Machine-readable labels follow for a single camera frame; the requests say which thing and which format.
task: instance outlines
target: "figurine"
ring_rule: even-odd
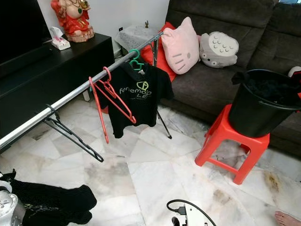
[[[86,0],[51,0],[51,7],[69,41],[85,42],[94,37],[93,28],[87,21],[90,6]]]

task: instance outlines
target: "black t-shirt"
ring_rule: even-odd
[[[149,64],[143,65],[143,71],[145,74],[138,73],[129,63],[123,63],[111,72],[110,84],[131,110],[132,115],[137,120],[135,124],[96,89],[101,108],[109,107],[109,116],[115,138],[123,136],[123,129],[126,126],[138,126],[140,124],[155,126],[160,99],[171,99],[174,97],[171,82],[166,72]],[[100,82],[97,85],[107,94]],[[117,99],[113,99],[110,95],[108,96],[127,113]]]

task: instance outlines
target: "lace tablecloth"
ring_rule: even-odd
[[[115,41],[127,51],[129,51],[145,43],[147,40],[154,37],[157,33],[158,31],[152,28],[132,25],[120,31],[115,37]]]

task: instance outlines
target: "gray totoro plush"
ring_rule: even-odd
[[[222,32],[205,33],[200,38],[200,57],[209,67],[223,68],[236,64],[238,49],[238,42]]]

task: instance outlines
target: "black bucket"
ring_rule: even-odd
[[[290,77],[268,70],[250,70],[244,76],[247,80],[264,78],[285,84],[292,82]],[[298,110],[301,110],[301,106],[280,105],[254,94],[246,82],[243,82],[232,104],[229,122],[233,129],[242,135],[262,137]]]

